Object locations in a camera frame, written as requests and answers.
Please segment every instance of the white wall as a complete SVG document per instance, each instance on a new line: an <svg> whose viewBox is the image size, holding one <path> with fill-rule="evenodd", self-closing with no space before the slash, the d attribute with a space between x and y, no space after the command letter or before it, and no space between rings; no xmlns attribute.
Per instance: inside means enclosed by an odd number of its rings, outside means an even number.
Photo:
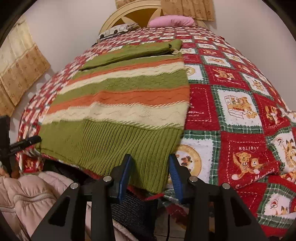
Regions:
<svg viewBox="0 0 296 241"><path fill-rule="evenodd" d="M296 110L296 41L280 17L262 0L213 0L210 30L242 52Z"/></svg>
<svg viewBox="0 0 296 241"><path fill-rule="evenodd" d="M282 20L262 0L213 0L216 22L207 23L249 58L296 110L296 42ZM33 40L52 69L22 98L11 121L11 141L23 109L53 73L61 70L96 41L115 0L38 0L26 13Z"/></svg>
<svg viewBox="0 0 296 241"><path fill-rule="evenodd" d="M38 0L25 18L33 40L57 72L95 43L115 10L115 0Z"/></svg>

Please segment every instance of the quilted fabric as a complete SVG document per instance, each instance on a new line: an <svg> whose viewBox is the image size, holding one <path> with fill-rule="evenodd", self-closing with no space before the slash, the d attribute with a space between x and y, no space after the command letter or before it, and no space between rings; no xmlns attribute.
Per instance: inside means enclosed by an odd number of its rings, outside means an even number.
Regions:
<svg viewBox="0 0 296 241"><path fill-rule="evenodd" d="M38 134L57 91L86 61L126 44L175 38L183 42L190 83L190 108L176 149L180 164L207 183L229 183L265 233L282 236L296 217L296 112L289 110L251 61L207 29L145 28L92 47L33 97L21 120L19 140ZM34 148L26 153L38 155ZM24 154L19 160L24 172L42 168L40 160ZM176 202L170 179L164 195Z"/></svg>
<svg viewBox="0 0 296 241"><path fill-rule="evenodd" d="M28 241L56 200L73 181L55 172L19 179L0 177L0 211L21 241ZM116 241L137 241L112 219ZM91 202L86 205L85 240L91 235Z"/></svg>

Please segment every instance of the orange stripe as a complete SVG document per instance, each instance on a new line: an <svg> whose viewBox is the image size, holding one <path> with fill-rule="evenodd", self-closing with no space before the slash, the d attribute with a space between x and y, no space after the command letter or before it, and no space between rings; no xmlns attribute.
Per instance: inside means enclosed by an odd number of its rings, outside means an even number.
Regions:
<svg viewBox="0 0 296 241"><path fill-rule="evenodd" d="M134 104L164 105L178 101L189 102L189 87L179 87L174 89L162 89L156 91L125 91L110 92L101 91L95 95L79 97L64 103L51 106L47 114L55 113L59 110L66 110L69 107L90 106L94 102L102 104Z"/></svg>
<svg viewBox="0 0 296 241"><path fill-rule="evenodd" d="M114 68L114 69L99 71L99 72L95 72L95 73L92 73L92 74L87 74L87 75L84 75L84 76L82 76L80 78L70 80L67 85L71 85L71 84L74 84L75 82L78 82L78 81L81 81L81 80L89 79L89 78L99 76L99 75L103 75L103 74L108 74L108 73L111 73L111 72L122 71L122 70L133 70L133 69L139 69L139 68L148 68L148 67L157 67L157 66L159 66L161 64L171 64L171 63L182 62L182 61L183 61L182 58L175 58L175 59L165 59L165 60L151 62L151 63L133 64L133 65L117 67L117 68Z"/></svg>

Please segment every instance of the pink pillow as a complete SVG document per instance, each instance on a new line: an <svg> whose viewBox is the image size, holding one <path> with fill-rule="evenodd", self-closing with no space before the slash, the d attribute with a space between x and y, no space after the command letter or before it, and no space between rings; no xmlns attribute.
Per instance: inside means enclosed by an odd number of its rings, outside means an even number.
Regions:
<svg viewBox="0 0 296 241"><path fill-rule="evenodd" d="M148 27L151 28L183 26L195 27L196 23L194 22L193 18L180 15L160 16L148 23Z"/></svg>

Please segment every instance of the ribbed knit edge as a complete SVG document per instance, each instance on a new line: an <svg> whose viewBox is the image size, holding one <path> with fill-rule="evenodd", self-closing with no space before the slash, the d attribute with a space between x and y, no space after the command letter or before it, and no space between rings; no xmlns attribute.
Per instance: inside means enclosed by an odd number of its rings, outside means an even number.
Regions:
<svg viewBox="0 0 296 241"><path fill-rule="evenodd" d="M168 155L182 132L171 127L153 130L108 121L61 121L42 126L39 151L99 175L110 174L126 153L131 154L136 169L130 184L160 193L168 178Z"/></svg>
<svg viewBox="0 0 296 241"><path fill-rule="evenodd" d="M79 70L92 69L124 60L130 60L145 56L164 55L174 49L181 48L182 41L174 39L169 42L144 43L140 45L125 45L121 49L99 55L87 61Z"/></svg>

